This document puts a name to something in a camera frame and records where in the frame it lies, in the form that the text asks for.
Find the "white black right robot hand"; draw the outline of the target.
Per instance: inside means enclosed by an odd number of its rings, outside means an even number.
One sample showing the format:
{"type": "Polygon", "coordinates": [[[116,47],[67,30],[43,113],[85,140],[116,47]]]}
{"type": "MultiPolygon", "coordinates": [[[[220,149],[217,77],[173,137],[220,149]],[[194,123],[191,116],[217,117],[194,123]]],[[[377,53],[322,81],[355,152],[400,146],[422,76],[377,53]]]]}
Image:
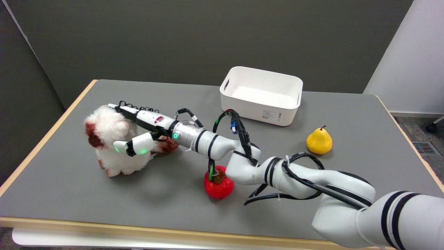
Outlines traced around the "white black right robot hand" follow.
{"type": "Polygon", "coordinates": [[[115,141],[116,152],[130,157],[145,155],[148,152],[173,152],[179,144],[172,139],[171,130],[177,121],[158,112],[146,109],[136,109],[126,105],[108,104],[108,107],[121,113],[125,118],[147,130],[129,141],[115,141]]]}

